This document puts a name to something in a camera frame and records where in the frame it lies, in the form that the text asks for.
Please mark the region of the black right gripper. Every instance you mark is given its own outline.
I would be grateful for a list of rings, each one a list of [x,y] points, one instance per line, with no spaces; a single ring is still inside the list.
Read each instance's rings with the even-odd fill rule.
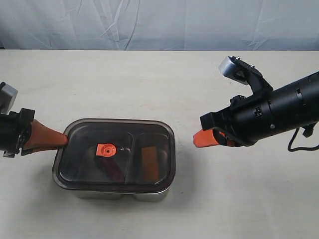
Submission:
[[[195,147],[254,145],[271,135],[274,124],[271,104],[267,95],[231,98],[230,106],[200,117],[203,130],[193,136],[193,144]]]

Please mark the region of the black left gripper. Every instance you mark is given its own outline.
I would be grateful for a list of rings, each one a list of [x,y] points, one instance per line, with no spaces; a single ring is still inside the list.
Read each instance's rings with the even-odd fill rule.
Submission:
[[[67,144],[66,135],[34,119],[35,110],[22,108],[19,113],[0,114],[0,150],[3,157],[15,157],[57,150]]]

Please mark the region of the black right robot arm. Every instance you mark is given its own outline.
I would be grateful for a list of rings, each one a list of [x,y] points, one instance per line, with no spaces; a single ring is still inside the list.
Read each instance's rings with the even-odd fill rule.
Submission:
[[[193,136],[198,148],[210,146],[249,147],[257,141],[293,129],[295,133],[289,142],[288,151],[315,151],[315,147],[291,148],[298,131],[303,128],[304,137],[310,137],[319,122],[319,72],[310,74],[274,91],[260,89],[245,98],[237,95],[230,100],[230,106],[200,117],[202,130]],[[158,120],[134,119],[79,119],[71,123],[84,122],[143,122],[163,124]],[[37,120],[28,125],[27,140],[22,144],[21,155],[64,147],[68,139],[65,134],[54,131]]]

